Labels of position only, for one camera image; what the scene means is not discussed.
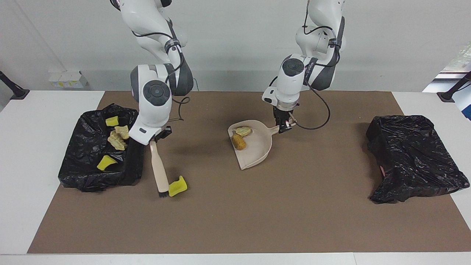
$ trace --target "white table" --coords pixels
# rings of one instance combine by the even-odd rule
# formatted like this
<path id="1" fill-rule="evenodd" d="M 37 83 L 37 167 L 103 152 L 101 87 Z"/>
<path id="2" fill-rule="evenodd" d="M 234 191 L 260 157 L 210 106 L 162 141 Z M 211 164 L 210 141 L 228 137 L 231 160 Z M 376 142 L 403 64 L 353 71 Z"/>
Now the white table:
<path id="1" fill-rule="evenodd" d="M 0 265 L 3 264 L 471 264 L 469 253 L 303 253 L 211 255 L 27 255 L 59 185 L 57 175 L 79 116 L 97 108 L 101 91 L 31 91 L 0 112 Z M 406 115 L 424 115 L 471 177 L 471 122 L 434 93 L 395 92 Z M 471 189 L 452 194 L 471 225 Z"/>

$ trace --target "brown paper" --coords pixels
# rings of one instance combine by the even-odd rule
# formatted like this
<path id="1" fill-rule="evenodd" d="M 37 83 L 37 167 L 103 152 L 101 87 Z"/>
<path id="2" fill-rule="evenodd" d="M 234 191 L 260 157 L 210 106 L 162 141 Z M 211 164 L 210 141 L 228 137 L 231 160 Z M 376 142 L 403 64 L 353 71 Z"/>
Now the brown paper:
<path id="1" fill-rule="evenodd" d="M 81 193 L 59 187 L 29 253 L 281 253 L 471 251 L 471 232 L 449 195 L 375 205 L 381 181 L 365 132 L 376 115 L 402 114 L 389 92 L 326 91 L 330 123 L 273 136 L 260 165 L 241 171 L 227 135 L 236 122 L 274 126 L 261 93 L 195 92 L 184 122 L 157 143 L 170 180 L 189 189 L 160 199 L 146 148 L 134 187 Z M 99 109 L 136 108 L 130 92 L 106 92 Z M 303 92 L 304 126 L 326 117 Z M 171 117 L 177 115 L 173 106 Z"/>

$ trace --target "black trash bag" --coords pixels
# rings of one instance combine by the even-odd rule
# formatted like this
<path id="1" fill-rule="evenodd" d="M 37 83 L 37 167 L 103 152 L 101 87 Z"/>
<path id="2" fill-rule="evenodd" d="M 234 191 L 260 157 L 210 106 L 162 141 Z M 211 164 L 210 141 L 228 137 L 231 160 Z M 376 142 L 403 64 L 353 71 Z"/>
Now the black trash bag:
<path id="1" fill-rule="evenodd" d="M 138 112 L 112 104 L 103 110 L 82 114 L 59 171 L 58 177 L 64 187 L 95 192 L 116 185 L 132 185 L 141 178 L 144 146 L 129 138 L 126 140 L 126 150 L 119 151 L 107 141 L 114 128 L 106 125 L 106 119 L 114 116 L 118 116 L 119 126 L 131 128 Z M 104 155 L 109 155 L 118 164 L 109 166 L 103 172 L 97 165 Z"/>
<path id="2" fill-rule="evenodd" d="M 439 196 L 470 186 L 424 116 L 377 116 L 366 136 L 383 172 L 370 197 L 375 203 Z"/>

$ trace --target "yellow foam piece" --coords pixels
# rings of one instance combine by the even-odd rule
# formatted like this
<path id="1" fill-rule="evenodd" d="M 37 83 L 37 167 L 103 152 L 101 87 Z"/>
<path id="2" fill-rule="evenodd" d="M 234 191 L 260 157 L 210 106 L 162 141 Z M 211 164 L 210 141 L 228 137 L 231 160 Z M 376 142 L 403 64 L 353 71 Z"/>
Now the yellow foam piece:
<path id="1" fill-rule="evenodd" d="M 107 167 L 109 167 L 112 164 L 117 164 L 117 163 L 118 162 L 116 160 L 114 160 L 113 158 L 111 158 L 111 156 L 106 155 L 101 159 L 101 161 L 98 164 L 97 168 L 101 171 L 105 171 L 105 169 Z"/>
<path id="2" fill-rule="evenodd" d="M 173 197 L 186 190 L 188 190 L 187 183 L 185 182 L 185 179 L 182 176 L 180 176 L 178 181 L 175 181 L 174 183 L 170 184 L 169 195 L 170 197 Z"/>
<path id="3" fill-rule="evenodd" d="M 118 116 L 114 116 L 106 119 L 106 125 L 109 127 L 115 127 L 119 125 Z"/>

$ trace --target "beige dustpan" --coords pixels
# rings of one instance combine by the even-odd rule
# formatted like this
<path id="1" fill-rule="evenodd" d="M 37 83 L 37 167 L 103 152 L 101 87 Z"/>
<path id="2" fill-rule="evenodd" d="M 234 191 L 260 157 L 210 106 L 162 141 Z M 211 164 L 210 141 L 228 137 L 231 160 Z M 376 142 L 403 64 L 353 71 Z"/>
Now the beige dustpan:
<path id="1" fill-rule="evenodd" d="M 231 125 L 227 130 L 229 137 L 234 135 L 236 128 L 243 126 L 252 128 L 252 132 L 244 137 L 247 148 L 242 151 L 234 148 L 241 170 L 255 166 L 267 158 L 272 144 L 271 136 L 279 130 L 279 126 L 267 128 L 262 122 L 249 120 Z"/>

